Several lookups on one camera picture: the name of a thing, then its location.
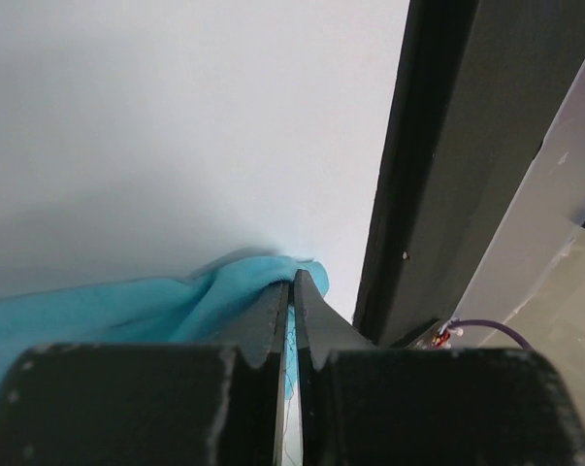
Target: blue fabric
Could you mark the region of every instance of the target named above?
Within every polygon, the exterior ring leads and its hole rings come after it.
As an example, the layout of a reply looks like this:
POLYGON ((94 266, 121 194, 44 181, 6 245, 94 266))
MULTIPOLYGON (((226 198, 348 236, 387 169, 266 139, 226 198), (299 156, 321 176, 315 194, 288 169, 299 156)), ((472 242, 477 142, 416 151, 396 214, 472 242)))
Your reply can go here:
MULTIPOLYGON (((49 342, 196 342, 241 313, 270 283, 308 270, 324 295, 326 271, 290 257, 250 257, 196 279, 147 279, 0 300, 0 382, 24 350, 49 342)), ((295 345, 295 339, 288 345, 295 345)), ((296 365, 296 348, 288 360, 296 365)), ((292 383, 286 378, 286 395, 292 383)))

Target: black door frame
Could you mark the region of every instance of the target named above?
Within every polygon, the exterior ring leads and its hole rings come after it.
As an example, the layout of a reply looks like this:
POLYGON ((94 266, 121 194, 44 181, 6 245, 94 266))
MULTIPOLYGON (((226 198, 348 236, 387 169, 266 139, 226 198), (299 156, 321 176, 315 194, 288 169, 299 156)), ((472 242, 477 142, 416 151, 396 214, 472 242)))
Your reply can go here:
POLYGON ((585 58, 585 0, 411 0, 354 325, 453 314, 585 58))

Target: black frame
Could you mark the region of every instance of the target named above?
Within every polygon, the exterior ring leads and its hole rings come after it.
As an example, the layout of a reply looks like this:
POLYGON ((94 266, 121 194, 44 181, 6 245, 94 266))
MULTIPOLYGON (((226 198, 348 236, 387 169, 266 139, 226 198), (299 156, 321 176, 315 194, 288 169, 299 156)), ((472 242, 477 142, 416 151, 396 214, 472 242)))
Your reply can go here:
POLYGON ((412 0, 354 325, 453 314, 585 58, 585 0, 412 0))
POLYGON ((26 351, 0 385, 0 464, 280 465, 290 307, 304 464, 585 464, 585 431, 542 356, 379 349, 307 271, 207 344, 26 351))

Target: white panel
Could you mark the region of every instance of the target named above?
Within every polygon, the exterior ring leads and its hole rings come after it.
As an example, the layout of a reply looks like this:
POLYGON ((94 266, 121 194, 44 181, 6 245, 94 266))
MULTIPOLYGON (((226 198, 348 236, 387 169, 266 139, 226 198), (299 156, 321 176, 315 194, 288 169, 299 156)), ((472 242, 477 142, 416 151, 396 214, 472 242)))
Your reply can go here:
MULTIPOLYGON (((560 372, 585 425, 585 230, 509 325, 560 372)), ((485 343, 513 345, 501 333, 485 343)))
POLYGON ((272 251, 351 317, 407 5, 0 2, 0 297, 272 251))

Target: wire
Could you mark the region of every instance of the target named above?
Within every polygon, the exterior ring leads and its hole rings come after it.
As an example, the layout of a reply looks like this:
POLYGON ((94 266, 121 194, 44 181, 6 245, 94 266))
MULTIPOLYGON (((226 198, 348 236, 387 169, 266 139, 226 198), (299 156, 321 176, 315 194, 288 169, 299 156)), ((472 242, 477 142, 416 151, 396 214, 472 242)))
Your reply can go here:
POLYGON ((485 318, 471 318, 467 320, 454 320, 451 322, 447 328, 454 329, 454 328, 461 328, 461 327, 490 327, 494 328, 495 330, 499 330, 503 332, 505 335, 510 337, 516 343, 520 345, 523 350, 533 350, 534 347, 525 340, 525 338, 518 333, 516 330, 509 328, 507 325, 503 325, 502 323, 495 322, 494 320, 487 320, 485 318))
POLYGON ((285 413, 285 421, 283 424, 283 434, 281 435, 283 442, 282 442, 282 447, 283 447, 283 452, 285 453, 285 455, 288 457, 288 459, 290 460, 290 462, 292 463, 293 466, 296 466, 296 461, 294 461, 294 459, 292 459, 292 456, 290 456, 290 453, 288 453, 288 449, 286 448, 286 442, 285 442, 285 433, 288 431, 288 419, 290 418, 290 406, 292 406, 292 401, 293 398, 290 398, 289 400, 287 400, 287 404, 288 407, 286 409, 286 413, 285 413))

